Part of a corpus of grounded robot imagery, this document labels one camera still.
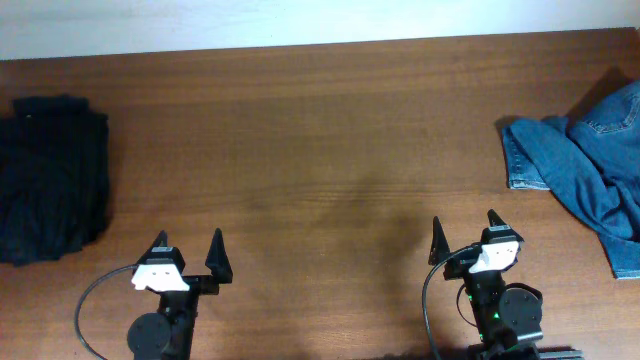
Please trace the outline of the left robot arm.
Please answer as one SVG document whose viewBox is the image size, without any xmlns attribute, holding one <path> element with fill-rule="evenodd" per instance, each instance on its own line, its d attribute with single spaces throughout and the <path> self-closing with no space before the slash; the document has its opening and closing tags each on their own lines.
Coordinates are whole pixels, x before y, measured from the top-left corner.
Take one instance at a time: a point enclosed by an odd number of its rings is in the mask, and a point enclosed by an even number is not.
<svg viewBox="0 0 640 360">
<path fill-rule="evenodd" d="M 134 360 L 187 360 L 191 355 L 199 298 L 214 296 L 223 284 L 230 284 L 233 271 L 222 231 L 217 228 L 205 259 L 210 270 L 204 275 L 185 275 L 180 250 L 168 244 L 160 232 L 136 262 L 132 284 L 137 291 L 159 296 L 158 308 L 139 316 L 127 333 Z"/>
</svg>

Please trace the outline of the blue denim jeans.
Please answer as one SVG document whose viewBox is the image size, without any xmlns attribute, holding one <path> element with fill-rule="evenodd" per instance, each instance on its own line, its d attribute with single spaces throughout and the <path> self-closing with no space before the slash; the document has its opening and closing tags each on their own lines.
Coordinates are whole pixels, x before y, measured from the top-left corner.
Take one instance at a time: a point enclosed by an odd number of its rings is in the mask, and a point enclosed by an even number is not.
<svg viewBox="0 0 640 360">
<path fill-rule="evenodd" d="M 520 118 L 501 130 L 507 184 L 547 190 L 594 230 L 617 279 L 639 277 L 639 83 L 575 122 Z"/>
</svg>

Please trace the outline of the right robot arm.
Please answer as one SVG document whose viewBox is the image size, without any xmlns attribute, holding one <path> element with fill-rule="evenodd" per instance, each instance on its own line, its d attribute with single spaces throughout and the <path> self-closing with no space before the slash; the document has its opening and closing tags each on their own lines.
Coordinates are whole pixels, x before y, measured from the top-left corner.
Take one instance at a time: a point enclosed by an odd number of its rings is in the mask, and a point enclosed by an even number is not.
<svg viewBox="0 0 640 360">
<path fill-rule="evenodd" d="M 432 223 L 432 243 L 428 264 L 432 269 L 424 280 L 421 308 L 433 357 L 442 357 L 428 315 L 428 287 L 439 270 L 446 281 L 462 280 L 459 295 L 466 295 L 480 342 L 466 350 L 474 360 L 564 360 L 582 359 L 584 352 L 560 347 L 541 349 L 543 339 L 542 293 L 523 283 L 508 284 L 503 273 L 518 261 L 523 237 L 494 210 L 487 212 L 489 225 L 480 240 L 453 251 L 440 220 Z"/>
</svg>

